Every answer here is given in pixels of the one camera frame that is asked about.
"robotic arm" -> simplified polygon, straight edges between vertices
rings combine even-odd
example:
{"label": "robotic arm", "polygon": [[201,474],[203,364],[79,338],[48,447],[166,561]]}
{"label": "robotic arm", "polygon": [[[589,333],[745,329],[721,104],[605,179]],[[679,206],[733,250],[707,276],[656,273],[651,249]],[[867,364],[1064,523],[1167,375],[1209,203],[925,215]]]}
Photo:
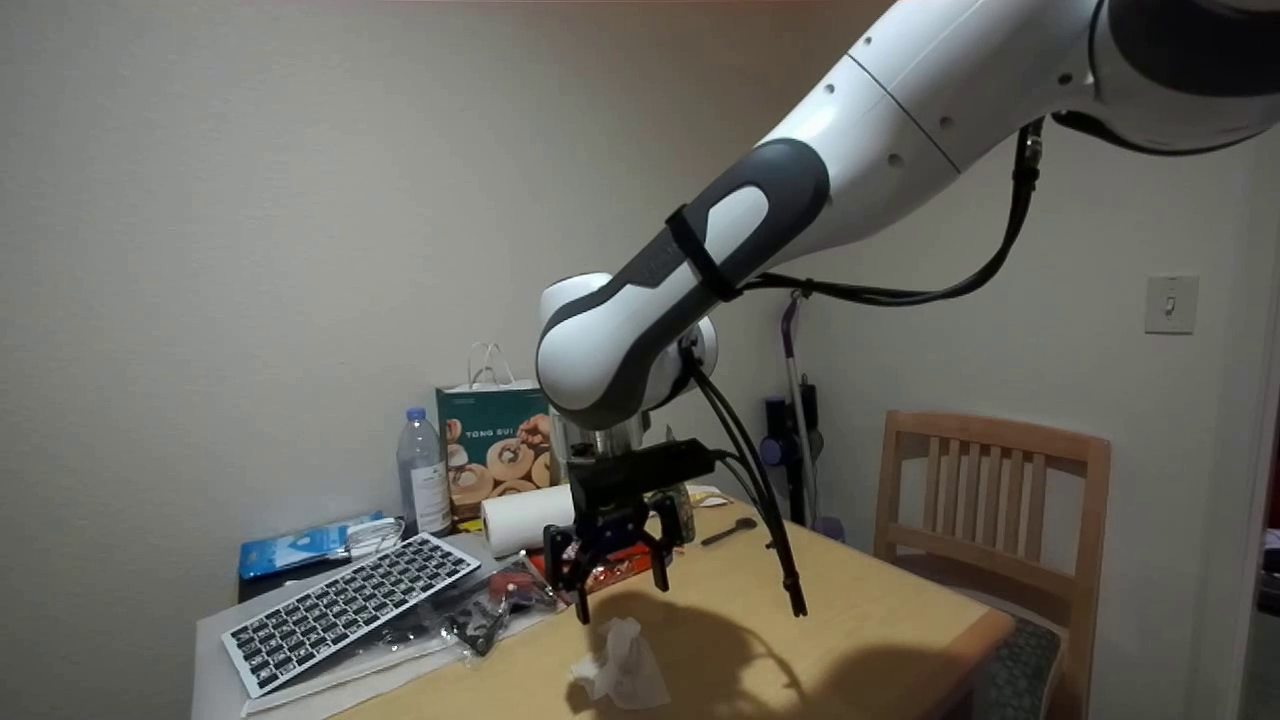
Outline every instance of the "robotic arm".
{"label": "robotic arm", "polygon": [[[1042,117],[1161,156],[1241,144],[1280,119],[1280,0],[898,0],[616,276],[544,293],[538,375],[573,442],[586,545],[611,545],[595,514],[644,528],[635,501],[674,474],[656,467],[707,471],[683,447],[644,471],[609,459],[683,392],[688,364],[716,364],[707,306],[781,260],[898,224]],[[591,440],[605,471],[573,463]]]}

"wooden table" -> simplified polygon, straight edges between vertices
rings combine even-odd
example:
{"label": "wooden table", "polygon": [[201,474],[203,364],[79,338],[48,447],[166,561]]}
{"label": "wooden table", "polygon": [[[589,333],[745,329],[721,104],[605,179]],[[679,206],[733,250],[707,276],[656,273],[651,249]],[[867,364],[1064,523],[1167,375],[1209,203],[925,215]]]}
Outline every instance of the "wooden table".
{"label": "wooden table", "polygon": [[[737,514],[745,506],[702,513],[702,537]],[[631,576],[591,594],[591,628],[635,615],[663,673],[674,703],[644,715],[945,715],[1011,632],[1003,613],[806,528],[792,528],[810,593],[810,615],[795,618],[763,541],[769,533],[758,528],[679,553],[674,593]],[[565,613],[477,665],[452,665],[357,703],[349,720],[635,715],[586,703],[573,686],[573,669],[601,638],[591,628]]]}

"light switch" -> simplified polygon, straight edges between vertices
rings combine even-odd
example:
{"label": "light switch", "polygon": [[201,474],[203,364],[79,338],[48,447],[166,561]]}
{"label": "light switch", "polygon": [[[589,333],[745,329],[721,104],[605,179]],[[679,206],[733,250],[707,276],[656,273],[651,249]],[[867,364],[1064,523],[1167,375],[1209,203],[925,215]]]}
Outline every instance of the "light switch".
{"label": "light switch", "polygon": [[1197,333],[1197,276],[1148,276],[1148,336],[1192,336]]}

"chair backrest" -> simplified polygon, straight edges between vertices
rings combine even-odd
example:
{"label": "chair backrest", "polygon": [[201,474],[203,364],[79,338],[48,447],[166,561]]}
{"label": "chair backrest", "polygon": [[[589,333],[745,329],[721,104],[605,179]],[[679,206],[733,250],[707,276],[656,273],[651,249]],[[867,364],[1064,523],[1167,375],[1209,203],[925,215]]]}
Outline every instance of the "chair backrest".
{"label": "chair backrest", "polygon": [[1052,618],[1052,720],[1087,712],[1107,471],[1113,442],[1085,432],[960,411],[884,420],[876,554]]}

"computer keyboard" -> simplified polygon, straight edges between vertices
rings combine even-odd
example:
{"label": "computer keyboard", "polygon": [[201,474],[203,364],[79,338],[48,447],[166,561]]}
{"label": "computer keyboard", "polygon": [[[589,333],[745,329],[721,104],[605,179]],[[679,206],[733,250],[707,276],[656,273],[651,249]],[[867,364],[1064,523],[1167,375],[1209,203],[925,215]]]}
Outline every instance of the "computer keyboard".
{"label": "computer keyboard", "polygon": [[412,537],[227,628],[224,646],[244,690],[269,695],[477,567],[477,554],[436,537]]}

